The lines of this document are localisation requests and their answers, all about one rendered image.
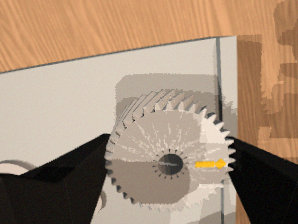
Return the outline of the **grey toothed gear with yellow arrow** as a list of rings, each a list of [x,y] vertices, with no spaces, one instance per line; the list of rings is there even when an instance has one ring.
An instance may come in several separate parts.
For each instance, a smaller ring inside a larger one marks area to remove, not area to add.
[[[192,209],[217,195],[226,172],[233,171],[229,148],[234,140],[224,122],[207,113],[202,100],[185,92],[143,94],[120,113],[106,146],[105,168],[112,186],[124,199],[150,211]],[[215,120],[215,121],[214,121]],[[214,123],[213,123],[214,122]],[[167,155],[166,155],[167,154]],[[162,157],[163,156],[163,157]],[[160,160],[159,160],[160,159]]]

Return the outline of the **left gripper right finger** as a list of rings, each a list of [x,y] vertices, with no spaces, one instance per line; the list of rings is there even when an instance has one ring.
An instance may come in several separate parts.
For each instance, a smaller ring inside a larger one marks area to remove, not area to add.
[[[228,166],[251,224],[298,224],[298,164],[232,136]]]

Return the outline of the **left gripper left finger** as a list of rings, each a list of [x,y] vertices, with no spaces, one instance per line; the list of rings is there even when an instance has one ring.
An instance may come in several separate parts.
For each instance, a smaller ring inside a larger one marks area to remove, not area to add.
[[[91,224],[108,172],[110,135],[21,175],[0,173],[0,224]]]

